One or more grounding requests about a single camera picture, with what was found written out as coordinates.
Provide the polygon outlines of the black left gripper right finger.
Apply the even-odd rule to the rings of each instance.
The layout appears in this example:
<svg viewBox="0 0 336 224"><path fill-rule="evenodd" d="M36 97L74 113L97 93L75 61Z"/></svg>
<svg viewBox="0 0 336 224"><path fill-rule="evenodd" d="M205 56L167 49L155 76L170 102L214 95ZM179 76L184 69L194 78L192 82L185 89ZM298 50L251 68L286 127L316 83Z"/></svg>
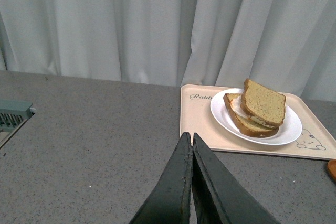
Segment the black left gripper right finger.
<svg viewBox="0 0 336 224"><path fill-rule="evenodd" d="M192 191L198 223L278 223L197 133L193 153Z"/></svg>

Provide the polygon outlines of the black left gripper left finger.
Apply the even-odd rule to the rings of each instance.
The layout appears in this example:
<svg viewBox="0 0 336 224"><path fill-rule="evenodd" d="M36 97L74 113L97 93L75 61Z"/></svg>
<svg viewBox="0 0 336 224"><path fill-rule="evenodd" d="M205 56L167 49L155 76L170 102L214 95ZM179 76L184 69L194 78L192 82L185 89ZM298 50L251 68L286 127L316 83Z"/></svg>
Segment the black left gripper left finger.
<svg viewBox="0 0 336 224"><path fill-rule="evenodd" d="M193 148L182 134L157 185L131 223L189 223L193 176Z"/></svg>

